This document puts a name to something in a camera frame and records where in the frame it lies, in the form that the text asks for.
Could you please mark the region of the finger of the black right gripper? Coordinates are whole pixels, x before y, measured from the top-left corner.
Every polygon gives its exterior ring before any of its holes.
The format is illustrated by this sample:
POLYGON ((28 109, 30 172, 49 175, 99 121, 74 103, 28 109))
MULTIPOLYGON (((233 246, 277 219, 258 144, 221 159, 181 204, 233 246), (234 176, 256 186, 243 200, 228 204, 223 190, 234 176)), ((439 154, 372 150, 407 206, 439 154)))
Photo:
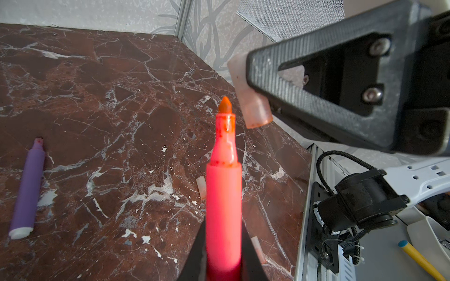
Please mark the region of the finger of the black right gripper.
POLYGON ((450 154, 450 12, 392 1, 251 51, 246 81, 306 138, 450 154))

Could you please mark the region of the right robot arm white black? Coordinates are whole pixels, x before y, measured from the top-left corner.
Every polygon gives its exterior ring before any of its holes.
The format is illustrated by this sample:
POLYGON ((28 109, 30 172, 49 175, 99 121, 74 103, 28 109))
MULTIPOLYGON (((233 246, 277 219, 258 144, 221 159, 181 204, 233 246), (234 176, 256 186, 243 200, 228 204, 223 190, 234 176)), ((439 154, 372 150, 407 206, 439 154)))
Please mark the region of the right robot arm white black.
MULTIPOLYGON (((418 1, 393 1, 319 30, 251 51, 240 103, 274 114, 309 139, 381 152, 450 154, 450 14, 418 1)), ((449 190, 437 166, 429 178, 366 165, 330 188, 313 184, 307 249, 339 272, 338 248, 361 259, 359 240, 395 225, 397 213, 449 190)))

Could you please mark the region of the pink red marker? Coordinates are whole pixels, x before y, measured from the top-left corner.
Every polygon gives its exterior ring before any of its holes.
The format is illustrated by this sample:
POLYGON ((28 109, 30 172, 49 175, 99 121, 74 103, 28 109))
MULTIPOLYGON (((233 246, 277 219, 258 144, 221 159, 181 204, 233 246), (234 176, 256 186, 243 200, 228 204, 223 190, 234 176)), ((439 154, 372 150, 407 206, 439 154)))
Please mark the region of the pink red marker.
POLYGON ((242 167, 236 148, 236 116, 224 97, 215 119, 215 143, 206 166, 206 254, 210 281, 241 278, 242 167))

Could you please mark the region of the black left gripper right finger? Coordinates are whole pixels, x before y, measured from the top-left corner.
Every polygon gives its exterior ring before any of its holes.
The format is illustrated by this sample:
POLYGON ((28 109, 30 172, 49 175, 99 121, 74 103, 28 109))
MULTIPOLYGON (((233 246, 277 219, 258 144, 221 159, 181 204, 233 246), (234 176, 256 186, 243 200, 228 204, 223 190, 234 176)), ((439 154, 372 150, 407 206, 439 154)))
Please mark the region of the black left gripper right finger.
POLYGON ((241 281, 269 281, 246 226, 241 227, 241 281))

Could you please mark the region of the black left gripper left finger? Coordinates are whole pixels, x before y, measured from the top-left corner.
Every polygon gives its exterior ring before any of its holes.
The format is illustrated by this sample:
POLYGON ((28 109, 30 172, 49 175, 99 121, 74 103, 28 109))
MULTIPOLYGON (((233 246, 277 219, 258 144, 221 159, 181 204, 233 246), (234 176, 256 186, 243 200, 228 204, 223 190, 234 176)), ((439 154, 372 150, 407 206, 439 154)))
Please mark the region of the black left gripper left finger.
POLYGON ((207 280, 207 254, 206 254, 206 221, 200 225, 187 260, 181 270, 177 281, 206 281, 207 280))

